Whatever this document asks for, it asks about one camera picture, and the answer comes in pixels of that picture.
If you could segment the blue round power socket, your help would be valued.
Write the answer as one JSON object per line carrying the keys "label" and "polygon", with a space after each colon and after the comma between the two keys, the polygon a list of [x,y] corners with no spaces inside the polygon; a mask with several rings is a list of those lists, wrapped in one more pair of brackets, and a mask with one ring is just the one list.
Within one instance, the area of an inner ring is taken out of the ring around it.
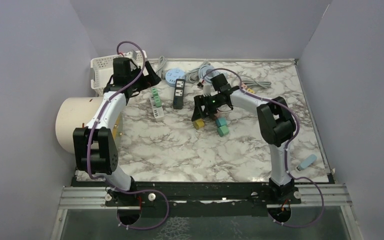
{"label": "blue round power socket", "polygon": [[180,68],[171,68],[169,69],[164,76],[164,79],[168,86],[175,87],[176,86],[176,80],[182,79],[185,75],[185,72]]}

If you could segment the black power strip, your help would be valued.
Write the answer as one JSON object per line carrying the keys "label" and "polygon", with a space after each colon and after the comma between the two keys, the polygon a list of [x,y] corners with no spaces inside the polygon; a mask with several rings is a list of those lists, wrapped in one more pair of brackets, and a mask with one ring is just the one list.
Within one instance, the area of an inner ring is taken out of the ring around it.
{"label": "black power strip", "polygon": [[185,80],[176,79],[174,86],[174,95],[172,101],[172,107],[176,110],[181,110],[184,107],[184,93],[185,93]]}

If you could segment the white power strip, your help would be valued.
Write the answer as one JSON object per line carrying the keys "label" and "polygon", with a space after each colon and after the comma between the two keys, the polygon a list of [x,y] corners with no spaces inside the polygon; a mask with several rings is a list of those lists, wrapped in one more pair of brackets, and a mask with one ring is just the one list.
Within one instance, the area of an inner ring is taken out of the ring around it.
{"label": "white power strip", "polygon": [[156,121],[162,121],[165,117],[162,107],[162,100],[156,88],[151,89],[151,97],[149,98],[152,107],[152,113]]}

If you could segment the yellow plug adapter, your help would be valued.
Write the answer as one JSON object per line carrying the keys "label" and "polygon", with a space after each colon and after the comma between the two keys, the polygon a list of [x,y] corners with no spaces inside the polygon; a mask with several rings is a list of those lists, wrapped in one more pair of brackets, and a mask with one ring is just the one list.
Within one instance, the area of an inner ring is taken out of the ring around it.
{"label": "yellow plug adapter", "polygon": [[196,130],[202,129],[205,126],[203,119],[197,119],[193,121],[192,124]]}
{"label": "yellow plug adapter", "polygon": [[247,88],[246,91],[249,92],[249,93],[251,93],[251,94],[255,94],[255,93],[256,93],[256,92],[255,92],[253,89],[251,89],[251,88]]}

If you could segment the green plug adapter white strip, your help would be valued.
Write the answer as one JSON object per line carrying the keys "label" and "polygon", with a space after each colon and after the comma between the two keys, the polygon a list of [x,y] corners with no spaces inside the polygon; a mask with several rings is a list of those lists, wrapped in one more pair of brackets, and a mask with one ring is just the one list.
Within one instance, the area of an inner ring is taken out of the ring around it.
{"label": "green plug adapter white strip", "polygon": [[159,97],[159,92],[156,88],[151,89],[152,96],[156,99]]}

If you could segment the teal plug adapter round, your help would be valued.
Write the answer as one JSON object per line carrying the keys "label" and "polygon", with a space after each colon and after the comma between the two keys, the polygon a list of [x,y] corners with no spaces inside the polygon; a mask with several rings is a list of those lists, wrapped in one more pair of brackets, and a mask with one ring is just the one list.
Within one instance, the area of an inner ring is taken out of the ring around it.
{"label": "teal plug adapter round", "polygon": [[222,126],[226,126],[227,125],[227,120],[225,117],[219,117],[215,120],[215,124],[218,128],[222,127]]}

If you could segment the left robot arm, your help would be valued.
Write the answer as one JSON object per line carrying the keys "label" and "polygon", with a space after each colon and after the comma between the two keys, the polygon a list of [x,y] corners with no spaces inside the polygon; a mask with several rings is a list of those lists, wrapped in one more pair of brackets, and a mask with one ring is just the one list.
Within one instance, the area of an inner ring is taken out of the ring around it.
{"label": "left robot arm", "polygon": [[115,125],[129,100],[159,84],[161,78],[147,59],[139,66],[133,59],[119,56],[113,59],[112,70],[97,112],[83,127],[73,131],[74,155],[79,171],[93,180],[104,180],[118,191],[118,199],[129,206],[137,200],[137,191],[133,177],[118,165]]}

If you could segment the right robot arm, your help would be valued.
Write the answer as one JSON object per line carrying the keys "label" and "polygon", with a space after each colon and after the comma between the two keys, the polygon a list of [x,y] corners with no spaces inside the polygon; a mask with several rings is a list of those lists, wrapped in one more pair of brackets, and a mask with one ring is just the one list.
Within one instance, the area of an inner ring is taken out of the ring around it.
{"label": "right robot arm", "polygon": [[288,150],[297,125],[284,98],[262,99],[241,86],[231,86],[223,74],[213,77],[211,84],[215,95],[205,93],[193,98],[191,121],[213,117],[218,108],[224,105],[256,115],[260,134],[269,145],[271,174],[268,196],[272,202],[282,203],[296,190],[289,171],[291,161]]}

